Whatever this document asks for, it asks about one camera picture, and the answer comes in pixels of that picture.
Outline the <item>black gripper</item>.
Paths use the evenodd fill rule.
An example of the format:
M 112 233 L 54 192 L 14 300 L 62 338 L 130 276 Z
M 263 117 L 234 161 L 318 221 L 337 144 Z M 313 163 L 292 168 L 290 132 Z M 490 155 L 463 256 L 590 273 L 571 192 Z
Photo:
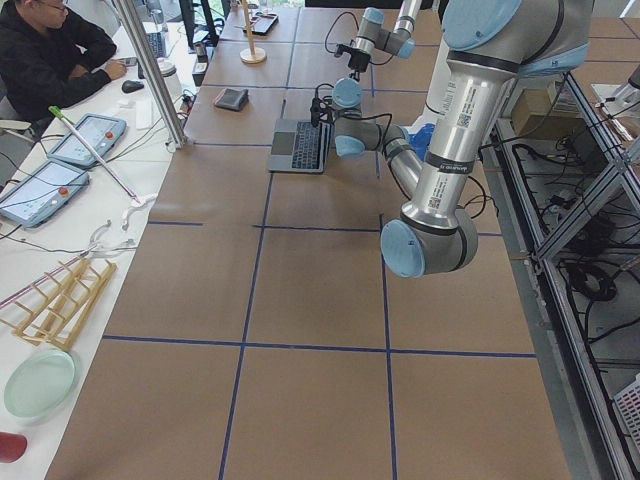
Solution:
M 356 82 L 360 81 L 360 73 L 358 71 L 366 71 L 370 60 L 371 55 L 360 49 L 351 49 L 349 51 L 350 59 L 348 62 L 348 67 L 352 70 L 350 77 Z

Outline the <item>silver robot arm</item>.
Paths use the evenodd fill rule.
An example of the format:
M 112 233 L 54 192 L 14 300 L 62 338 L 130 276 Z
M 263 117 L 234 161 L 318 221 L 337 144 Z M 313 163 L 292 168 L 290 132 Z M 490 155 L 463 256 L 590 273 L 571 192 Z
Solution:
M 362 116 L 355 77 L 336 82 L 331 107 L 337 154 L 382 153 L 408 196 L 380 237 L 384 261 L 396 275 L 450 272 L 472 261 L 477 230 L 459 199 L 505 85 L 580 66 L 588 52 L 592 11 L 589 1 L 449 2 L 439 54 L 450 74 L 424 155 L 416 153 L 404 128 Z
M 392 57 L 410 58 L 415 48 L 413 32 L 420 8 L 421 2 L 418 0 L 403 1 L 394 28 L 387 30 L 383 27 L 383 12 L 374 7 L 367 7 L 356 36 L 343 48 L 343 51 L 350 55 L 349 77 L 360 80 L 360 74 L 367 70 L 375 50 L 388 53 Z

